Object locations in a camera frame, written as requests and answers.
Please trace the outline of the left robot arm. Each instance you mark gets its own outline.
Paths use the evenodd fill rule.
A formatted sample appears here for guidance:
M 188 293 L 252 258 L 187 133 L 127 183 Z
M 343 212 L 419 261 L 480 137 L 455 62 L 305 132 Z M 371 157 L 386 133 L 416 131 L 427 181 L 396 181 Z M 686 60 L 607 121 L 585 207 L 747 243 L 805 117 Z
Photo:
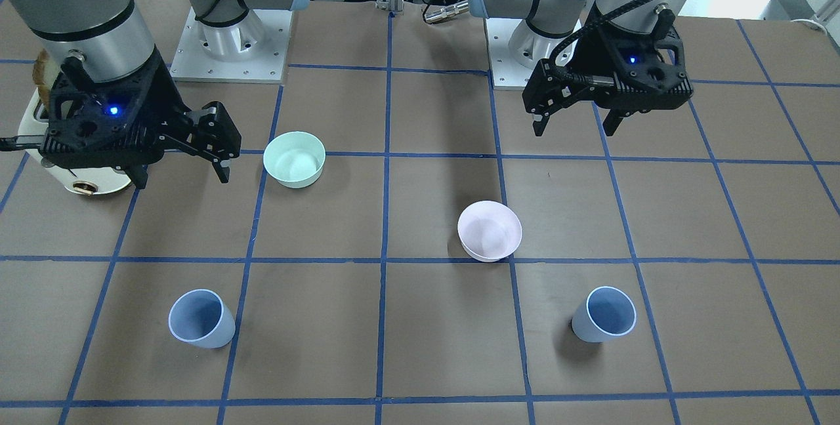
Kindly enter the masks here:
M 474 16 L 521 22 L 512 49 L 531 71 L 522 101 L 538 137 L 580 100 L 608 111 L 608 136 L 637 112 L 687 103 L 694 89 L 675 29 L 685 1 L 468 0 Z

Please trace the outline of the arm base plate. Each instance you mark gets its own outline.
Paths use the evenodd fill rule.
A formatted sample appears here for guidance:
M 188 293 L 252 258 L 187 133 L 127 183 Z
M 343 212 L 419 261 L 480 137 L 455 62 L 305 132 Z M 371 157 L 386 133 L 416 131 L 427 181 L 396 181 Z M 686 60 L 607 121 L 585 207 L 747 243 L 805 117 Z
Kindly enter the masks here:
M 281 85 L 293 18 L 290 10 L 251 10 L 239 24 L 213 28 L 190 10 L 171 75 L 183 82 Z
M 525 19 L 487 18 L 485 30 L 493 87 L 502 91 L 523 90 L 537 61 L 563 40 L 535 33 Z

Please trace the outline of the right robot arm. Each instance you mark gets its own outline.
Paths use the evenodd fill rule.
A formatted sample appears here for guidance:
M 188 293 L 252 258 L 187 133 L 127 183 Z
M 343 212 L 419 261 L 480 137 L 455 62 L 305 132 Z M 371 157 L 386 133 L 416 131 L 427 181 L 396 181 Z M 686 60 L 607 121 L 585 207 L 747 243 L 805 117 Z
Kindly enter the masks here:
M 278 83 L 292 12 L 310 0 L 190 0 L 168 66 L 135 0 L 10 0 L 47 56 L 31 109 L 2 150 L 24 150 L 83 195 L 143 189 L 169 150 L 207 160 L 229 181 L 242 137 L 218 100 L 192 110 L 177 79 Z

